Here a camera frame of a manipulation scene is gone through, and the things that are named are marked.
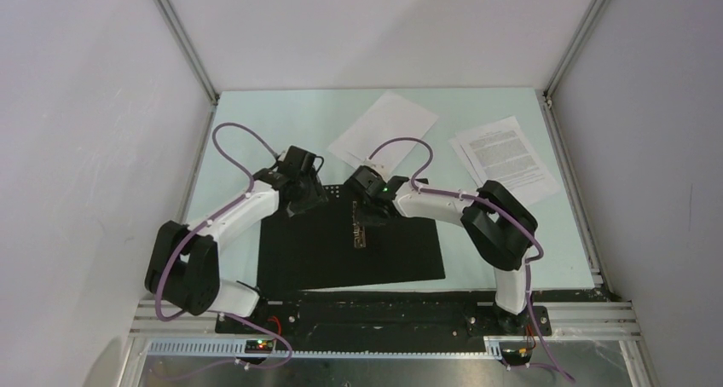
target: black mat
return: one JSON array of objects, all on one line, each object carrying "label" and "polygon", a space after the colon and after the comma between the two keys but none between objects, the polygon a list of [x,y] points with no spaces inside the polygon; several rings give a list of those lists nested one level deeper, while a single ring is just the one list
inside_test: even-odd
[{"label": "black mat", "polygon": [[265,297],[325,287],[444,279],[437,225],[400,218],[357,231],[356,203],[343,186],[325,186],[326,205],[261,223],[257,284]]}]

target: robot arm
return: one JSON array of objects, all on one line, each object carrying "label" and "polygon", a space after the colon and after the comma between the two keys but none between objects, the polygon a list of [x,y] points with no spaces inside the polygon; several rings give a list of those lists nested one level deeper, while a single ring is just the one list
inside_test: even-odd
[{"label": "robot arm", "polygon": [[241,317],[250,315],[256,308],[258,292],[240,282],[222,280],[218,273],[218,252],[251,225],[278,210],[295,215],[327,202],[314,167],[316,159],[313,153],[291,146],[279,157],[278,168],[264,168],[254,174],[253,190],[219,217],[210,219],[228,205],[188,226],[166,222],[159,229],[153,247],[146,289],[156,292],[165,265],[181,240],[189,234],[188,228],[205,224],[181,251],[181,255],[188,255],[188,260],[178,258],[173,263],[163,299],[191,315],[200,315],[209,309]]},{"label": "robot arm", "polygon": [[[492,210],[472,199],[421,193],[408,182],[408,178],[401,176],[387,181],[371,163],[360,166],[345,183],[362,198],[357,220],[362,224],[378,224],[393,217],[423,217],[464,228],[480,256],[495,269],[495,304],[503,314],[511,316],[509,320],[521,315],[526,307],[523,260],[529,241],[508,221],[494,220]],[[534,233],[537,221],[501,184],[487,181],[477,192],[477,196],[495,203]]]}]

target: white paper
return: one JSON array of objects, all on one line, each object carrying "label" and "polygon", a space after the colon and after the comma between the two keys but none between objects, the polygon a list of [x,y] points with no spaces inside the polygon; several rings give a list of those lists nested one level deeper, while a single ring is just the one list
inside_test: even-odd
[{"label": "white paper", "polygon": [[455,152],[475,181],[501,182],[525,206],[560,190],[514,117],[459,132],[456,142]]},{"label": "white paper", "polygon": [[[435,113],[388,91],[328,150],[356,168],[383,142],[394,137],[422,138],[438,119]],[[376,154],[374,162],[392,172],[414,146],[414,142],[395,142]]]}]

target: light blue tabletop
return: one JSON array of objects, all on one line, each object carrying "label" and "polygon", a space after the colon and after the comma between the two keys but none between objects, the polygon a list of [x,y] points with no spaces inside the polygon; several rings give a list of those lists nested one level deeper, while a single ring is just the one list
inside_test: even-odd
[{"label": "light blue tabletop", "polygon": [[[326,158],[321,170],[324,184],[341,184],[353,169],[327,147],[367,111],[386,90],[226,91],[221,94],[214,125],[234,121],[260,134],[276,151],[290,145]],[[517,117],[560,187],[564,187],[552,144],[533,89],[397,89],[395,93],[436,113],[439,120],[425,135],[435,159],[422,175],[440,188],[474,191],[471,179],[448,140],[468,130],[510,116]],[[271,156],[251,136],[238,129],[219,133],[219,142],[252,172],[270,166]],[[426,150],[416,147],[394,170],[410,176],[426,160]],[[204,216],[242,191],[246,177],[221,157],[209,141],[191,197],[188,220]],[[535,289],[592,288],[593,278],[578,234],[570,202],[562,188],[529,208],[540,227],[537,238],[545,257],[533,263]],[[254,286],[258,261],[260,223],[246,231],[221,253],[221,275]],[[365,290],[448,291],[495,288],[490,267],[475,250],[466,232],[437,223],[446,279],[346,288]]]}]

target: metal floor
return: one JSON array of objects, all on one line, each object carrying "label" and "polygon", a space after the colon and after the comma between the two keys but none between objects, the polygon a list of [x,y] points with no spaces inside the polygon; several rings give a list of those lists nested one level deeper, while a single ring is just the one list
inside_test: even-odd
[{"label": "metal floor", "polygon": [[[618,342],[565,342],[552,344],[565,369],[577,378],[577,385],[590,387],[632,386]],[[214,357],[149,356],[140,386],[565,386],[556,373],[540,369],[508,372],[494,360],[429,359],[296,359],[273,370],[244,371],[242,366],[224,365],[183,381],[169,383],[155,378],[155,372],[177,375],[191,372]],[[549,362],[545,352],[535,349],[535,362]]]}]

